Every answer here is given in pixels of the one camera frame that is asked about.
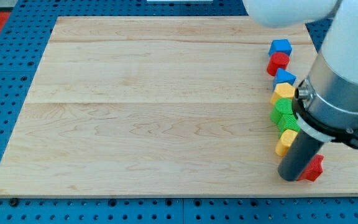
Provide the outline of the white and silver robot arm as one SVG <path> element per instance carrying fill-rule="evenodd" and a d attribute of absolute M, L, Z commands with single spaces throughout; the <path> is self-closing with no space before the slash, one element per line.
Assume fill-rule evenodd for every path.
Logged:
<path fill-rule="evenodd" d="M 332 19 L 295 90 L 292 110 L 300 131 L 278 167 L 281 178 L 297 180 L 327 142 L 358 149 L 358 0 L 244 0 L 244 7 L 254 21 L 273 28 Z"/>

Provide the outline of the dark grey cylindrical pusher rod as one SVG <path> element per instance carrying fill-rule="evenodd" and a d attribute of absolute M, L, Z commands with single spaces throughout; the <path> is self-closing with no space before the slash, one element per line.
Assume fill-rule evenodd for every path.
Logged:
<path fill-rule="evenodd" d="M 296 181 L 323 144 L 324 142 L 301 129 L 278 166 L 280 177 L 287 181 Z"/>

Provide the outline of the black flange mount ring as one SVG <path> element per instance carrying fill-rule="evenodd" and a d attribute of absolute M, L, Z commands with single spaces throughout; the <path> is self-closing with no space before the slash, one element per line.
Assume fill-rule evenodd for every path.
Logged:
<path fill-rule="evenodd" d="M 295 89 L 291 106 L 297 124 L 312 138 L 358 149 L 358 113 L 327 102 L 317 94 L 309 79 L 304 79 Z"/>

